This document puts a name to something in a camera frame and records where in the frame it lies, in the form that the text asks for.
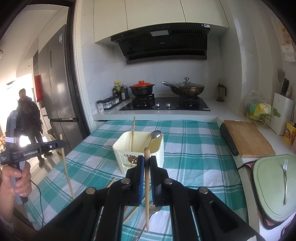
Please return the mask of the left hand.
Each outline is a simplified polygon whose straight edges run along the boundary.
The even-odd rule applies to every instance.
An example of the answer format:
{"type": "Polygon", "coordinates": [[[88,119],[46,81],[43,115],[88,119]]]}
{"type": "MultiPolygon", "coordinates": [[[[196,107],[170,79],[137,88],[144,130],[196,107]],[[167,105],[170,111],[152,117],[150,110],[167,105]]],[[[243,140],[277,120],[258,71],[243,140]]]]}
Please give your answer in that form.
{"type": "Polygon", "coordinates": [[[23,171],[3,166],[1,182],[1,217],[8,223],[13,222],[15,195],[28,197],[32,192],[30,163],[25,162],[23,171]]]}

